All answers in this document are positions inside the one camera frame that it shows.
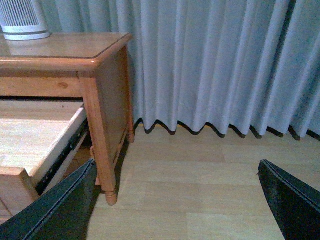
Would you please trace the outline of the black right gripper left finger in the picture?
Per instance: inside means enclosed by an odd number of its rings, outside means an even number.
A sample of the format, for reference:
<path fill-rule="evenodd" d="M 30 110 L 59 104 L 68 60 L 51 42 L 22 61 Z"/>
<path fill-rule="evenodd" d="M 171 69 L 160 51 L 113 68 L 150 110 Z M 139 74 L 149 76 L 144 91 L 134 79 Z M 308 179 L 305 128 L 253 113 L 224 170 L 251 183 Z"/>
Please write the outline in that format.
<path fill-rule="evenodd" d="M 0 226 L 2 240 L 80 240 L 97 177 L 94 159 Z"/>

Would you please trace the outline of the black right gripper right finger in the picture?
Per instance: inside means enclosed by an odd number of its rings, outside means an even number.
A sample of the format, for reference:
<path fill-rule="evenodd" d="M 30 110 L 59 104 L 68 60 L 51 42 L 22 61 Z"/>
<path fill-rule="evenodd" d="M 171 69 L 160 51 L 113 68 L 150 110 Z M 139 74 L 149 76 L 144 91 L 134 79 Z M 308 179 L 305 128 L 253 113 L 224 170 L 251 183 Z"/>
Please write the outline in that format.
<path fill-rule="evenodd" d="M 318 240 L 320 192 L 266 159 L 259 163 L 258 177 L 283 237 Z"/>

